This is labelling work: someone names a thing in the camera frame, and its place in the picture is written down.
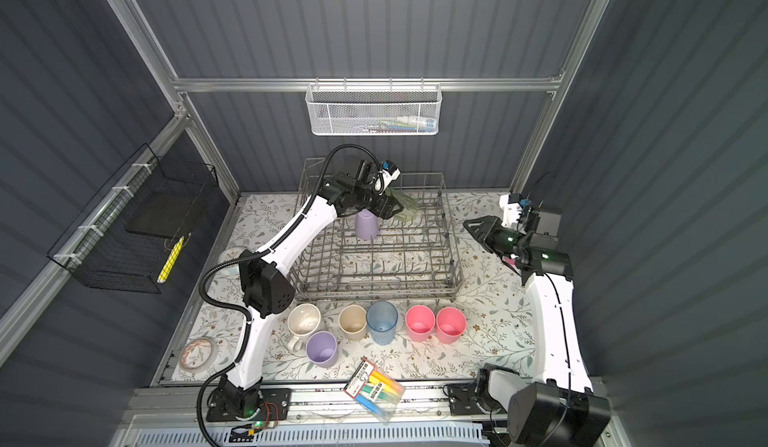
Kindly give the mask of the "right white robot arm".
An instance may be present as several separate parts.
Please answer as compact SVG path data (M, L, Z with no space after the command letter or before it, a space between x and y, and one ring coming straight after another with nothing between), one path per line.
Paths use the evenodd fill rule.
M466 220L465 230L519 274L533 315L535 353L525 378L487 364L474 398L488 413L507 416L512 446L593 446L611 419L582 359L574 320L574 273L558 248L561 212L518 192L501 195L503 215Z

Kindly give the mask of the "white ceramic mug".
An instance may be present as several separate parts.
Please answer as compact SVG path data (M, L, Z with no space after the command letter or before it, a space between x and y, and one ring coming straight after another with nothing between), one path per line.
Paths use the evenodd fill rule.
M296 352L312 335L324 328L324 321L317 306L304 303L291 311L287 319L287 327L291 334L287 346L290 351Z

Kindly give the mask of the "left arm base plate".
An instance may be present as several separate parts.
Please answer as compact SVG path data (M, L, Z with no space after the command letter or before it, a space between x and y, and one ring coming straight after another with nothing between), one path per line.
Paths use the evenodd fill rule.
M284 421L291 406L292 390L288 388L267 388L259 392L259 405L249 407L244 413L237 413L222 395L213 391L205 401L202 412L207 422L235 421Z

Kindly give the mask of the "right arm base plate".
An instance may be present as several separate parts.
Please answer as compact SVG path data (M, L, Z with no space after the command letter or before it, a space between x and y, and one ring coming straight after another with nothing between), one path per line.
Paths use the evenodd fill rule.
M442 390L448 399L452 416L473 416L487 413L487 410L479 403L474 383L446 384Z

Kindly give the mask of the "highlighter marker pack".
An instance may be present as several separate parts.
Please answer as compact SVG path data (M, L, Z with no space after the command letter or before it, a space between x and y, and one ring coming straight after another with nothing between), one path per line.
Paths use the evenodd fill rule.
M343 392L378 421L387 424L399 407L405 387L363 357Z

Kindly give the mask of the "blue translucent cup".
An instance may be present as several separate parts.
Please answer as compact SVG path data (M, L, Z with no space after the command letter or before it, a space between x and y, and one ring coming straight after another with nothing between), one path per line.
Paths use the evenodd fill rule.
M390 344L396 335L399 314L388 301L380 300L371 304L366 311L366 322L372 340L378 345Z

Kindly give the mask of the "green translucent cup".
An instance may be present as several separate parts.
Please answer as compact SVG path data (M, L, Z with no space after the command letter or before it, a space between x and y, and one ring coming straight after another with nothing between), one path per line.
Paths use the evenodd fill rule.
M417 211L420 208L418 201L401 189L388 188L387 194L397 200L402 205L404 211Z

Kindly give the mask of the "floral table mat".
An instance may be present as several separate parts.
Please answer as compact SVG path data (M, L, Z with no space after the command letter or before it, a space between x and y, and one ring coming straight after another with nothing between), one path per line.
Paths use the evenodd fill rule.
M486 362L508 367L529 376L534 358L533 315L520 277L486 252L462 227L462 221L485 215L499 215L498 192L448 192L459 250L462 281L455 301L442 299L388 300L398 310L399 323L394 340L376 344L370 334L360 341L350 341L338 326L338 316L348 305L367 307L372 301L317 301L325 328L338 341L338 359L333 367L313 364L304 347L290 351L291 334L287 327L290 309L280 314L269 337L263 364L264 381L334 381L348 380L363 356L397 379L463 379L474 377ZM271 238L291 218L296 194L249 194L234 226L227 247L256 247ZM444 307L456 307L467 319L461 338L440 342L436 330L424 342L413 342L407 334L404 316L417 304L430 307L435 315ZM200 384L215 371L228 365L235 356L242 328L242 316L203 302L191 324L186 345L199 337L210 337L218 345L218 354L205 371L190 373L179 368L179 358L186 345L171 358L172 373L164 373L163 385L173 382Z

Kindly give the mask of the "purple cup front row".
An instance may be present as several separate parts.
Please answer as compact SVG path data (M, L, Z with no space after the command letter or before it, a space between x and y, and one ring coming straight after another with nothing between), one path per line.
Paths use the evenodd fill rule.
M309 360L318 367L333 367L338 358L336 337L328 331L314 333L307 341L306 354Z

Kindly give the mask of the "yellow marker pen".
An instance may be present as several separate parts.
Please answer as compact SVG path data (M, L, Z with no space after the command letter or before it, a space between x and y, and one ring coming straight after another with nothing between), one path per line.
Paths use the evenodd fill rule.
M185 237L182 236L179 238L179 240L176 242L176 244L172 247L163 267L161 268L156 282L158 284L164 284L169 276L171 271L173 270L173 267L175 266L175 263L184 247L185 244Z

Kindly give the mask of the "tape roll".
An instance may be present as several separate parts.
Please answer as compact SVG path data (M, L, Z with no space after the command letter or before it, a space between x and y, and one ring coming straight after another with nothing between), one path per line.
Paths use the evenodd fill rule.
M210 337L199 337L191 340L182 350L179 358L179 368L190 373L208 369L218 354L218 345Z

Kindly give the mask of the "lilac cup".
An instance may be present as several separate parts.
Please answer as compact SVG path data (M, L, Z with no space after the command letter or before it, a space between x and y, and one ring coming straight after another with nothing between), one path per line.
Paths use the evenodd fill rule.
M355 235L359 240L371 241L380 232L379 218L368 209L359 211L355 216Z

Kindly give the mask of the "beige cup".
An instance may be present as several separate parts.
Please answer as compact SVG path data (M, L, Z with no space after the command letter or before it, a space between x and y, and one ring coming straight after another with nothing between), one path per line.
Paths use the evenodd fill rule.
M367 312L360 305L348 305L339 314L338 324L350 341L360 341L367 333Z

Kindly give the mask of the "pink cup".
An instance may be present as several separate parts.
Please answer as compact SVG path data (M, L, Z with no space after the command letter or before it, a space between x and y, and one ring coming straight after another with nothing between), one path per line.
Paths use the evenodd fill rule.
M424 342L435 328L435 314L425 305L414 305L405 315L405 326L408 337L413 342Z
M467 319L458 308L444 307L435 317L435 327L438 340L444 344L452 344L465 332Z

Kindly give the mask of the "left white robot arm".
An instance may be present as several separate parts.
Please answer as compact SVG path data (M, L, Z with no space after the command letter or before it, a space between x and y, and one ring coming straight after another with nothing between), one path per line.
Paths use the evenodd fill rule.
M389 160L363 160L351 173L332 176L322 170L309 197L278 234L259 250L245 250L237 258L210 268L198 281L197 291L205 303L243 315L234 360L204 382L206 386L218 382L216 399L231 416L249 420L265 404L260 393L263 359L274 322L296 295L288 279L295 261L321 231L343 214L367 210L380 219L389 219L401 212L402 204L387 193L400 175L400 169ZM243 291L238 304L217 300L208 293L215 274L231 266L238 268Z

